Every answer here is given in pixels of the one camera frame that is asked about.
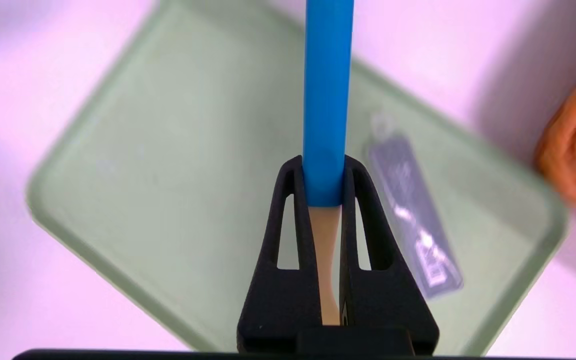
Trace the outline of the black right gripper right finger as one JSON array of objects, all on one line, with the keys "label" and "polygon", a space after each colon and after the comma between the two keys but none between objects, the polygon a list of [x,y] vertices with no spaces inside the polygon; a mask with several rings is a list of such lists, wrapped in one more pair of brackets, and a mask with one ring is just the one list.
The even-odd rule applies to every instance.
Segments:
[{"label": "black right gripper right finger", "polygon": [[412,353],[434,353],[440,331],[399,249],[370,173],[346,156],[340,246],[340,321],[403,330]]}]

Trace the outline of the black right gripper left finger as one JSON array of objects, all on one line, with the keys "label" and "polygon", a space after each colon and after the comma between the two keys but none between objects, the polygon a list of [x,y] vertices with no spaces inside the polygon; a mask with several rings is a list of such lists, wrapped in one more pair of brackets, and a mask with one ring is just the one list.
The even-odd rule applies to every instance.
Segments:
[{"label": "black right gripper left finger", "polygon": [[[278,267],[286,199],[293,197],[298,269]],[[323,325],[302,157],[279,169],[262,246],[238,319],[240,353],[296,353],[301,332]]]}]

